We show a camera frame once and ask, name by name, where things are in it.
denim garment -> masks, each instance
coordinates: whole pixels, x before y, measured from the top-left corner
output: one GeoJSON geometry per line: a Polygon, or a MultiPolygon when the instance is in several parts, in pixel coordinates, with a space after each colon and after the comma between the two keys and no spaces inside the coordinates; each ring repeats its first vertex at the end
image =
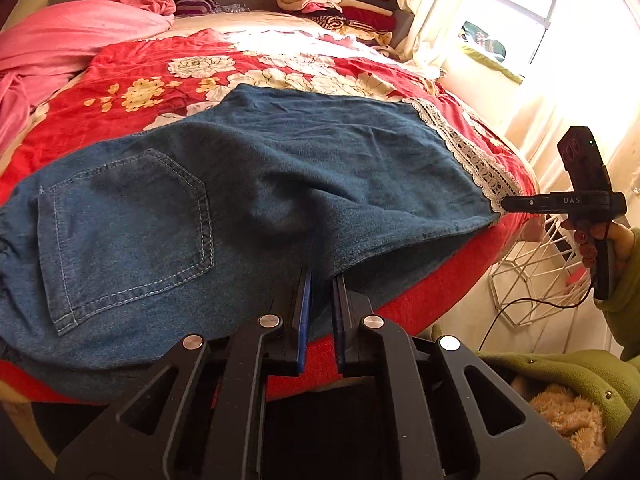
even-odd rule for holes
{"type": "Polygon", "coordinates": [[[264,314],[303,264],[313,339],[331,330],[330,277],[349,269],[380,306],[496,218],[411,105],[240,85],[16,187],[0,210],[4,357],[109,400],[185,334],[264,314]]]}

green sleeve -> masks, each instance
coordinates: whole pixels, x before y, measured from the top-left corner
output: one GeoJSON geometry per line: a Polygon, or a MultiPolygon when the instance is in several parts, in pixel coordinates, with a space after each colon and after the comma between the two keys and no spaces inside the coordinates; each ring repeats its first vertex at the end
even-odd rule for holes
{"type": "Polygon", "coordinates": [[[640,354],[640,228],[631,230],[636,241],[625,272],[612,297],[596,303],[613,337],[625,348],[623,361],[640,354]]]}

silver bolt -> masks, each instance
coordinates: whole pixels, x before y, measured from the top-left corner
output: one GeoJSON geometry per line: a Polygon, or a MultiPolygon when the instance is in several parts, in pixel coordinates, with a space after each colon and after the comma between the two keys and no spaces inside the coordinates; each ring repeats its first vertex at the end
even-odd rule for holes
{"type": "Polygon", "coordinates": [[[385,320],[380,316],[367,316],[362,320],[362,322],[364,323],[364,326],[367,326],[369,328],[380,328],[384,325],[385,320]]]}
{"type": "Polygon", "coordinates": [[[440,338],[440,346],[442,346],[445,350],[449,350],[449,352],[453,352],[460,348],[460,341],[457,337],[453,337],[452,335],[444,335],[440,338]]]}
{"type": "Polygon", "coordinates": [[[204,341],[198,334],[191,334],[185,337],[182,340],[182,346],[184,346],[187,350],[195,350],[202,346],[204,341]]]}
{"type": "Polygon", "coordinates": [[[265,328],[273,328],[280,324],[280,318],[275,314],[265,314],[260,318],[260,325],[265,328]]]}

white curtain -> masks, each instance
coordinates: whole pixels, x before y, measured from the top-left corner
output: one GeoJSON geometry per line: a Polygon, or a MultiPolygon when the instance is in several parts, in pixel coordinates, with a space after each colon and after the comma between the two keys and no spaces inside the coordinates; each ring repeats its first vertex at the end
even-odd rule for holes
{"type": "Polygon", "coordinates": [[[588,126],[614,190],[629,192],[640,168],[640,27],[623,0],[558,0],[520,87],[506,137],[530,161],[542,192],[570,186],[556,149],[588,126]]]}
{"type": "Polygon", "coordinates": [[[440,67],[465,21],[469,1],[398,0],[401,9],[415,15],[409,34],[396,49],[400,57],[417,66],[440,67]]]}

denim pocket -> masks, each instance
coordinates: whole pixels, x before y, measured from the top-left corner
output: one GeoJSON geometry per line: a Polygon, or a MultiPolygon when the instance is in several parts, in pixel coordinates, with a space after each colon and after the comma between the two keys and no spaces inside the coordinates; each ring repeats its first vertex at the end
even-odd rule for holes
{"type": "Polygon", "coordinates": [[[204,184],[156,150],[38,195],[40,269],[58,335],[213,267],[204,184]]]}

